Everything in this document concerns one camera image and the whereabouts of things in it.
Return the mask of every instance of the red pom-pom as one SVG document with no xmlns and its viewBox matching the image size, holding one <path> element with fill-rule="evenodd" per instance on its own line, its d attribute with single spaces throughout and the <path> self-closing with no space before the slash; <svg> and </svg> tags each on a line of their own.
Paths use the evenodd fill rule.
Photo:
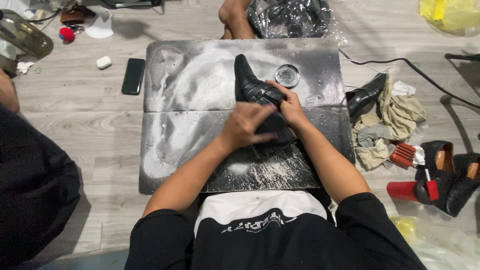
<svg viewBox="0 0 480 270">
<path fill-rule="evenodd" d="M 60 31 L 59 31 L 59 37 L 69 43 L 69 42 L 72 42 L 74 39 L 75 39 L 75 34 L 73 33 L 73 31 L 68 28 L 68 27 L 62 27 L 60 28 Z"/>
</svg>

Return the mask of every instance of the gray laminate floor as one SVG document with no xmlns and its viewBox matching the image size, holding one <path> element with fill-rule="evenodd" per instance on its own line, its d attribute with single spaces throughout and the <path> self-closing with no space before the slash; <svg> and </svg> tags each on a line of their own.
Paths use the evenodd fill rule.
<svg viewBox="0 0 480 270">
<path fill-rule="evenodd" d="M 45 27 L 55 42 L 53 52 L 14 80 L 21 113 L 77 162 L 84 196 L 65 230 L 38 258 L 129 244 L 130 231 L 149 197 L 140 195 L 137 187 L 143 92 L 139 96 L 120 93 L 127 59 L 144 58 L 146 46 L 155 40 L 219 39 L 223 35 L 217 17 L 221 4 L 222 0 L 167 0 L 164 10 L 113 10 L 113 36 L 93 39 L 84 33 L 70 45 L 63 45 L 57 36 L 58 18 Z M 479 53 L 480 35 L 458 37 L 438 31 L 418 15 L 416 0 L 335 0 L 331 4 L 345 26 L 349 45 L 343 50 L 351 58 L 407 57 L 445 88 L 480 103 L 480 63 L 444 59 L 445 53 Z M 113 65 L 100 71 L 95 61 L 105 55 Z M 365 83 L 375 75 L 347 61 L 341 65 L 346 85 Z M 416 87 L 416 97 L 430 115 L 424 140 L 451 141 L 455 153 L 480 151 L 477 113 L 454 106 L 450 115 L 439 102 L 443 94 L 404 63 L 372 66 L 382 70 L 394 66 L 394 80 Z M 37 67 L 42 69 L 40 74 L 33 72 Z M 480 234 L 478 193 L 451 219 L 430 207 L 390 199 L 386 184 L 411 180 L 413 169 L 380 167 L 365 172 L 357 167 L 389 215 L 420 215 Z"/>
</svg>

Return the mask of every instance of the black phone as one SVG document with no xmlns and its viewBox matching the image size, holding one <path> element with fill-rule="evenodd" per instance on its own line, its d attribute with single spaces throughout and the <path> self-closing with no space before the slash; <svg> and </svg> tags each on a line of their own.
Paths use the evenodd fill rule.
<svg viewBox="0 0 480 270">
<path fill-rule="evenodd" d="M 144 79 L 145 60 L 130 58 L 123 78 L 121 92 L 125 95 L 139 95 Z"/>
</svg>

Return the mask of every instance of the shoe polish tin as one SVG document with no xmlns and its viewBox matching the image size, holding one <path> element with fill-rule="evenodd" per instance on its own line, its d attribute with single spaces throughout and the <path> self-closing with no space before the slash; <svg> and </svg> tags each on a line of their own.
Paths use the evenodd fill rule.
<svg viewBox="0 0 480 270">
<path fill-rule="evenodd" d="M 275 80 L 286 88 L 293 88 L 299 83 L 299 70 L 295 66 L 289 64 L 282 65 L 275 73 Z"/>
</svg>

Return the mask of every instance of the black leather shoe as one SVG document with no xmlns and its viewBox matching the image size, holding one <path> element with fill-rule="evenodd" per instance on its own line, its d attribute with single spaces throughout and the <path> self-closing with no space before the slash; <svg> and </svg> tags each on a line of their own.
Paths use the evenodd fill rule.
<svg viewBox="0 0 480 270">
<path fill-rule="evenodd" d="M 353 116 L 370 102 L 377 100 L 378 95 L 384 90 L 388 75 L 378 73 L 374 80 L 355 90 L 346 92 L 348 112 Z"/>
<path fill-rule="evenodd" d="M 235 100 L 256 102 L 258 104 L 274 104 L 280 110 L 280 103 L 287 96 L 268 83 L 257 79 L 243 54 L 235 58 Z M 287 147 L 294 139 L 285 119 L 279 111 L 272 113 L 255 131 L 256 134 L 273 132 L 277 138 L 255 147 L 263 154 L 270 154 Z"/>
<path fill-rule="evenodd" d="M 445 202 L 448 191 L 456 180 L 453 166 L 453 145 L 446 141 L 431 141 L 422 143 L 420 147 L 425 151 L 425 168 L 428 169 L 430 178 L 436 180 L 438 199 L 432 202 L 438 209 L 445 211 Z M 417 181 L 427 179 L 425 171 L 417 170 Z"/>
<path fill-rule="evenodd" d="M 445 212 L 456 217 L 480 186 L 480 154 L 455 155 L 453 161 L 458 178 L 448 192 Z"/>
</svg>

